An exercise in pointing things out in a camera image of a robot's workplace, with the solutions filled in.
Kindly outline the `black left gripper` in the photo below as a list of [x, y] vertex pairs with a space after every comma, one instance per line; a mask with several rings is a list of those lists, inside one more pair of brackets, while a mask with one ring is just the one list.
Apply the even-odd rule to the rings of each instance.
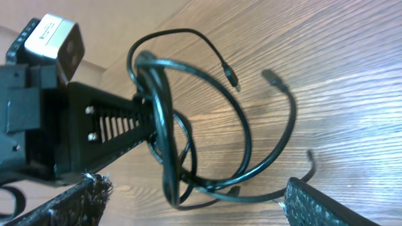
[[[1, 181], [60, 183], [58, 68], [38, 62], [24, 47], [39, 23], [29, 21], [1, 65]], [[152, 103], [140, 97], [129, 100], [70, 82], [67, 100], [69, 175], [96, 173], [156, 132]]]

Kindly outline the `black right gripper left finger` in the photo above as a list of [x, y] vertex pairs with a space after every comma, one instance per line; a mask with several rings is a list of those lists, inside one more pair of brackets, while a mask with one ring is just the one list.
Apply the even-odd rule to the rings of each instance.
[[25, 195], [13, 186], [2, 186], [14, 201], [12, 213], [2, 213], [6, 225], [99, 225], [106, 205], [110, 200], [113, 185], [109, 177], [84, 174], [84, 179], [68, 190], [22, 214], [26, 207]]

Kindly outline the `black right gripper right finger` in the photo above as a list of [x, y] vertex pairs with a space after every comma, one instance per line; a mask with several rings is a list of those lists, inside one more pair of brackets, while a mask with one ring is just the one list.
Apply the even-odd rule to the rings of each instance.
[[379, 226], [295, 177], [288, 180], [284, 205], [291, 226]]

